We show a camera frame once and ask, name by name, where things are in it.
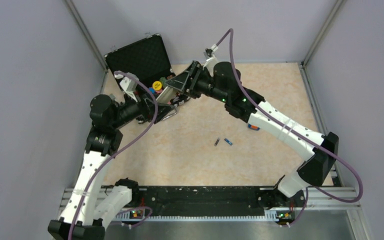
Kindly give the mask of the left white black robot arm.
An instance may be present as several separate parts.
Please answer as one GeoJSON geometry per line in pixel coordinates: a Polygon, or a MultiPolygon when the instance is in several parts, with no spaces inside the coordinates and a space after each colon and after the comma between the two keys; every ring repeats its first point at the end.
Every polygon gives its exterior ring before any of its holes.
{"type": "Polygon", "coordinates": [[[92,127],[86,139],[80,173],[67,205],[56,220],[51,220],[47,231],[55,240],[103,240],[106,229],[126,205],[140,202],[137,182],[123,180],[97,203],[105,175],[111,161],[121,153],[123,135],[120,128],[138,117],[151,125],[160,120],[162,109],[171,109],[173,96],[151,92],[138,96],[127,94],[128,100],[117,102],[111,96],[100,94],[90,102],[92,127]]]}

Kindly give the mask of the white remote control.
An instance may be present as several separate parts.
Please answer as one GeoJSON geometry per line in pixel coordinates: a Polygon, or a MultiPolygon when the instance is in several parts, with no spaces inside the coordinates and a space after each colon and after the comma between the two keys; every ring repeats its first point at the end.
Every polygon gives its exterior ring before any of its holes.
{"type": "Polygon", "coordinates": [[[177,90],[167,86],[157,97],[156,102],[158,105],[167,105],[170,100],[176,97],[177,90]]]}

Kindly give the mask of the black grey battery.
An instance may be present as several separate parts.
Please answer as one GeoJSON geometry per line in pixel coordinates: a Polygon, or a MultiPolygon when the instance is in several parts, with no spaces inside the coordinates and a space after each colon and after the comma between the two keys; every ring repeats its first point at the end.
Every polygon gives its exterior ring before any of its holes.
{"type": "Polygon", "coordinates": [[[220,138],[217,138],[217,140],[215,141],[214,143],[214,146],[216,147],[218,145],[218,143],[220,142],[220,138]]]}

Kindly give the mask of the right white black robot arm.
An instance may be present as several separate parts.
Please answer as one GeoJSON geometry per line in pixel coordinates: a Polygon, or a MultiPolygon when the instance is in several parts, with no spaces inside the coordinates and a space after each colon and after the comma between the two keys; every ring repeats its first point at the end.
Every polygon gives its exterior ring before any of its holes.
{"type": "Polygon", "coordinates": [[[217,63],[210,72],[197,61],[177,76],[166,80],[166,85],[196,99],[206,95],[224,103],[233,117],[267,131],[284,142],[303,159],[303,163],[283,176],[275,186],[273,200],[287,206],[294,195],[306,187],[323,185],[337,154],[339,137],[322,134],[304,127],[274,108],[263,96],[242,86],[241,72],[228,61],[217,63]]]}

